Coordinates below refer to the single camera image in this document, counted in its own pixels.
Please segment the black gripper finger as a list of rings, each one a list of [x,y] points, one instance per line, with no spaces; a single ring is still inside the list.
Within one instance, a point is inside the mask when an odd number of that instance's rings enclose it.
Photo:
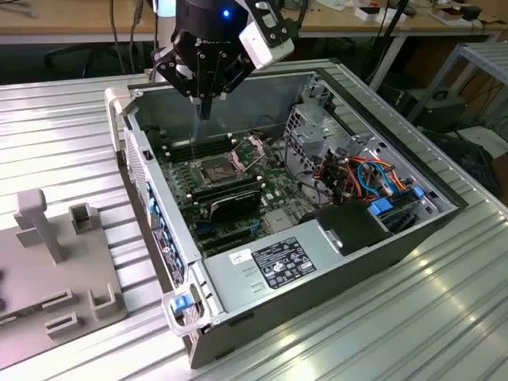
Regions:
[[[254,65],[245,54],[231,56],[219,54],[211,73],[211,82],[205,96],[205,119],[210,118],[212,102],[216,97],[235,90],[254,70]]]
[[[198,75],[177,51],[169,47],[157,49],[152,54],[152,60],[156,73],[190,99],[199,119],[206,119],[206,96],[199,92]]]

